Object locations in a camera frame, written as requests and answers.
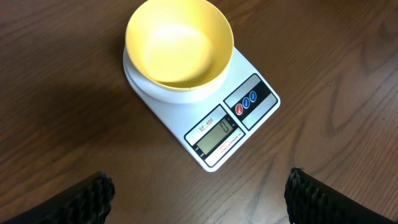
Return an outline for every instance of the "scale platform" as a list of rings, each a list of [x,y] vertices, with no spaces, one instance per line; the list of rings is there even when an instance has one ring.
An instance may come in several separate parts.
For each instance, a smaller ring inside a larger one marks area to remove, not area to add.
[[[280,106],[276,92],[236,48],[221,85],[188,92],[148,80],[126,49],[123,64],[134,91],[208,172],[220,168]]]

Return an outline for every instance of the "wooden table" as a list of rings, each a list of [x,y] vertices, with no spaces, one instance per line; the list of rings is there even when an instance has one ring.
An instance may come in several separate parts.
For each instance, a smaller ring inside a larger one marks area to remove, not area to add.
[[[215,173],[127,84],[142,2],[0,2],[0,221],[103,170],[107,223],[287,223],[294,166],[398,219],[398,1],[212,1],[282,98]]]

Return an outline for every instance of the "blue button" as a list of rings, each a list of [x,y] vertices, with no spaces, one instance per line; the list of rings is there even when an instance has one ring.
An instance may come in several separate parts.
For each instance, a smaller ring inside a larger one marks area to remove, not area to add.
[[[251,102],[255,102],[257,100],[257,93],[255,91],[251,91],[249,96]]]
[[[247,98],[247,97],[243,98],[243,108],[244,108],[244,109],[248,109],[249,106],[250,106],[250,100],[249,100],[249,98]]]

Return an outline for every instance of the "button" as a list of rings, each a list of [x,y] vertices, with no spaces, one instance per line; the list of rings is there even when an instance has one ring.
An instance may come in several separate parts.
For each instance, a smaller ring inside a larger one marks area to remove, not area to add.
[[[250,100],[249,100],[249,98],[247,98],[247,97],[243,98],[243,108],[244,108],[244,109],[248,109],[249,106],[250,106]]]
[[[257,100],[257,93],[255,91],[251,91],[249,96],[251,102],[255,102]]]
[[[238,104],[235,106],[235,113],[236,113],[237,115],[243,114],[243,106],[242,106],[242,104],[238,103]]]

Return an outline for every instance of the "yellow bowl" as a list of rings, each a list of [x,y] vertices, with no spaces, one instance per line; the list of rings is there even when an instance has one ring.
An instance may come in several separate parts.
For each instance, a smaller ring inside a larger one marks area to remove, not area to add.
[[[227,19],[206,0],[148,0],[127,25],[126,48],[135,67],[176,91],[220,80],[233,47]]]

